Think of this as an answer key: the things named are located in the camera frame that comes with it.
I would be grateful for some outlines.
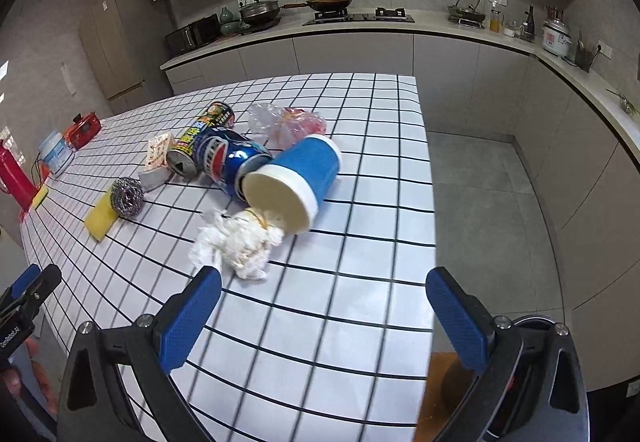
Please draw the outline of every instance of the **kitchen island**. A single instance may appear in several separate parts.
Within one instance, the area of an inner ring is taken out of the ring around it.
[[[435,265],[431,168],[414,77],[315,74],[236,82],[121,114],[76,153],[22,224],[28,260],[57,263],[46,303],[66,350],[89,319],[100,327],[156,313],[197,270],[188,260],[203,212],[241,204],[204,175],[147,193],[100,243],[82,220],[116,177],[144,161],[146,141],[179,135],[213,100],[236,112],[275,102],[315,110],[343,152],[311,231],[275,248],[268,279],[221,268],[223,294],[188,362],[172,372],[219,441],[410,441],[430,359]],[[123,379],[146,432],[161,434],[130,368]]]

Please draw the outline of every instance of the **white countertop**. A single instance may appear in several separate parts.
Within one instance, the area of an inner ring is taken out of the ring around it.
[[[219,441],[410,442],[431,354],[424,280],[435,266],[433,186],[415,78],[314,74],[200,90],[103,121],[22,223],[28,260],[57,264],[63,282],[46,313],[68,352],[78,326],[130,324],[155,314],[196,268],[188,252],[216,206],[241,204],[206,175],[145,194],[97,243],[82,224],[116,177],[134,176],[146,142],[178,136],[213,100],[247,133],[253,101],[314,109],[342,167],[311,231],[273,249],[266,281],[222,266],[223,293],[187,363],[171,372]],[[123,380],[152,438],[152,415],[125,366]]]
[[[352,13],[372,13],[371,8],[351,9]],[[640,162],[640,124],[638,117],[632,118],[620,108],[618,98],[607,92],[607,89],[614,88],[609,85],[594,70],[589,74],[578,67],[569,65],[557,56],[543,50],[540,43],[530,44],[516,38],[508,38],[502,33],[492,32],[489,29],[472,29],[447,22],[447,13],[408,10],[414,18],[415,23],[407,22],[343,22],[337,24],[321,24],[314,26],[303,26],[305,22],[313,18],[313,11],[302,11],[291,16],[283,16],[282,21],[271,29],[245,36],[234,36],[223,38],[210,45],[193,50],[161,65],[162,70],[193,61],[202,56],[221,52],[229,48],[236,48],[242,45],[250,45],[262,40],[272,40],[275,38],[293,37],[297,34],[313,32],[349,32],[356,29],[390,29],[398,32],[431,32],[437,34],[450,35],[452,38],[467,38],[477,40],[489,45],[519,50],[528,54],[536,55],[543,63],[550,66],[556,73],[564,77],[581,94],[583,94],[606,118],[611,126],[620,134],[630,151]]]

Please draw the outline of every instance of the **clear plastic bag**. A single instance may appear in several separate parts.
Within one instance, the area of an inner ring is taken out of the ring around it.
[[[252,132],[266,135],[279,148],[287,149],[312,133],[326,133],[326,121],[300,108],[282,108],[271,103],[249,106]]]

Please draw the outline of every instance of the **kitchen sponge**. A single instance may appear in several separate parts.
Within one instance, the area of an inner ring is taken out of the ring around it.
[[[84,227],[98,242],[106,236],[118,219],[118,214],[111,207],[111,188],[100,197],[95,207],[84,218]]]

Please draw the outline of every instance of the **gas stove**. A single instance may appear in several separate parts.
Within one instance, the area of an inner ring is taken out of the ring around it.
[[[385,9],[377,8],[375,13],[349,13],[347,9],[331,13],[316,13],[313,20],[304,23],[304,26],[316,24],[334,24],[339,22],[414,22],[411,15],[406,14],[404,8]]]

